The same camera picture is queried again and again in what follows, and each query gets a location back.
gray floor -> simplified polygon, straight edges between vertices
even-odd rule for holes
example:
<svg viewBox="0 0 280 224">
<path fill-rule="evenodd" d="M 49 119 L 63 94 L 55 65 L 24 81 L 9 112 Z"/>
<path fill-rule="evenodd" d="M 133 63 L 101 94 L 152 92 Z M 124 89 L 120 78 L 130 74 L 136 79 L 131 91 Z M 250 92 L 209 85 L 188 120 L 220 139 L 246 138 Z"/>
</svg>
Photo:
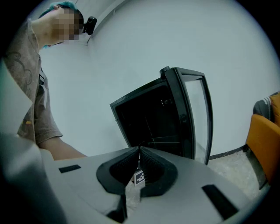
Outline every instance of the gray floor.
<svg viewBox="0 0 280 224">
<path fill-rule="evenodd" d="M 259 194 L 259 183 L 254 169 L 243 151 L 210 160 L 208 166 L 239 187 L 249 199 Z M 137 186 L 130 181 L 126 187 L 126 207 L 128 217 L 140 203 L 140 190 L 145 181 Z"/>
</svg>

black baseboard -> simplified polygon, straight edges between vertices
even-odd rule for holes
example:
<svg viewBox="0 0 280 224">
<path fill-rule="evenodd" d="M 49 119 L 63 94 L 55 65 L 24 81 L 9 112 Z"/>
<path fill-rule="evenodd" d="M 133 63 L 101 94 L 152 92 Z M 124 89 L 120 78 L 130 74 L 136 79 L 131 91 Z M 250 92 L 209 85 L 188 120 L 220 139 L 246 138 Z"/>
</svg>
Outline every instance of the black baseboard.
<svg viewBox="0 0 280 224">
<path fill-rule="evenodd" d="M 233 154 L 235 152 L 239 152 L 241 150 L 244 150 L 246 148 L 247 148 L 247 145 L 243 145 L 243 146 L 241 146 L 241 147 L 239 147 L 237 149 L 233 149 L 233 150 L 228 151 L 228 152 L 223 152 L 223 153 L 220 153 L 220 154 L 216 154 L 216 155 L 210 156 L 209 160 L 211 160 L 211 159 L 218 159 L 218 158 L 221 158 L 221 157 L 224 157 L 224 156 L 228 156 L 228 155 L 231 155 L 231 154 Z"/>
</svg>

man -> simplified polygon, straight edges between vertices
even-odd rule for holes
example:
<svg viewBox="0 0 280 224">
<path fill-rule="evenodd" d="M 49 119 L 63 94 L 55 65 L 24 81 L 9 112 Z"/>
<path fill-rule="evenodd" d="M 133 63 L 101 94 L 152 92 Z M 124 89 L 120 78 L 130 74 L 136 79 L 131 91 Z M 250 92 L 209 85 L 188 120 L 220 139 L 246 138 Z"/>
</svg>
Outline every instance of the man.
<svg viewBox="0 0 280 224">
<path fill-rule="evenodd" d="M 65 40 L 76 39 L 84 19 L 72 2 L 51 4 L 39 19 L 27 19 L 11 42 L 4 62 L 22 91 L 33 102 L 18 135 L 51 152 L 54 160 L 85 157 L 61 140 L 62 133 L 53 119 L 48 80 L 41 69 L 39 51 Z"/>
</svg>

